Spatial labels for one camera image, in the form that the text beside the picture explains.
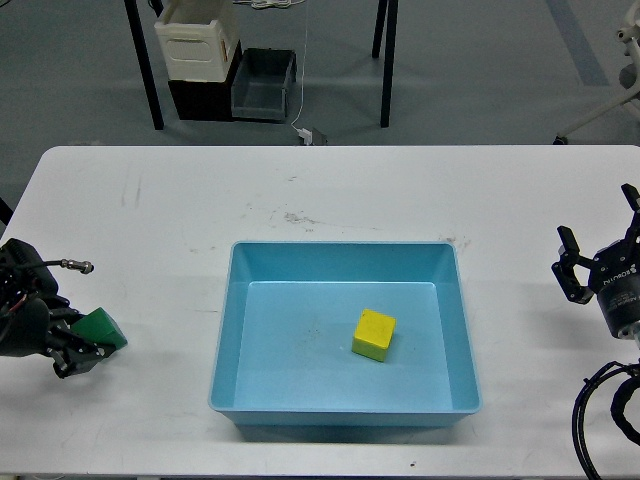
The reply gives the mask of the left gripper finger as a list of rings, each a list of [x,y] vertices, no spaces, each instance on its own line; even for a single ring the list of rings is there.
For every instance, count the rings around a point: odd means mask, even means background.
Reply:
[[[72,331],[47,332],[47,356],[53,359],[54,372],[61,379],[89,372],[115,351],[114,345],[91,342]]]
[[[47,307],[51,322],[64,321],[66,324],[72,325],[83,318],[81,312],[71,307],[68,299],[59,295],[48,297]]]

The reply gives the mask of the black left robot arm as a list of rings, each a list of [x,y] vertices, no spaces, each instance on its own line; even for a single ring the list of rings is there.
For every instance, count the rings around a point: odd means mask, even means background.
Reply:
[[[87,373],[128,341],[101,307],[83,314],[58,294],[50,269],[88,275],[88,261],[45,261],[30,244],[11,238],[1,246],[1,355],[42,355],[61,378]]]

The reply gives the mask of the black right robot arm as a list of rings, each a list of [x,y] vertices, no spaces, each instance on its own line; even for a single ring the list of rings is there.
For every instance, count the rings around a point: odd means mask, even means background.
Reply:
[[[580,253],[573,231],[557,228],[561,247],[551,270],[568,301],[585,305],[596,298],[610,334],[621,340],[639,341],[639,192],[631,184],[621,190],[633,211],[623,238],[587,258]],[[639,443],[639,430],[626,418],[625,410],[639,391],[639,364],[611,361],[584,380],[572,410],[573,447],[584,474],[600,477],[588,451],[585,416],[590,398],[605,381],[624,374],[626,379],[614,392],[610,405],[613,423],[632,443]]]

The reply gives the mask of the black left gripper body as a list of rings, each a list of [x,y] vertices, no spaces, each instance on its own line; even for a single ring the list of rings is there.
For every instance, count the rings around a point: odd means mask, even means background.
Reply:
[[[67,308],[68,300],[60,296],[27,300],[1,323],[1,355],[25,357],[32,354],[47,356],[48,351],[61,350],[63,339],[56,337],[50,325],[51,310]]]

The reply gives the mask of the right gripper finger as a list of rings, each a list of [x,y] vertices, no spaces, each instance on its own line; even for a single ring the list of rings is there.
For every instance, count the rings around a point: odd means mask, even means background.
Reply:
[[[571,228],[560,225],[557,232],[561,241],[558,250],[559,259],[551,265],[551,270],[558,281],[568,301],[585,305],[594,295],[588,285],[582,285],[575,273],[575,267],[580,266],[589,271],[598,263],[580,253],[580,248]]]
[[[621,190],[633,212],[630,225],[624,237],[626,246],[633,250],[638,244],[639,237],[639,192],[635,186],[628,183],[623,184]]]

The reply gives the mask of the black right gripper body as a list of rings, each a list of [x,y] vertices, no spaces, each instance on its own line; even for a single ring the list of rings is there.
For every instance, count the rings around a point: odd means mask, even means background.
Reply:
[[[619,240],[600,250],[589,287],[595,293],[611,335],[631,340],[639,330],[639,247]]]

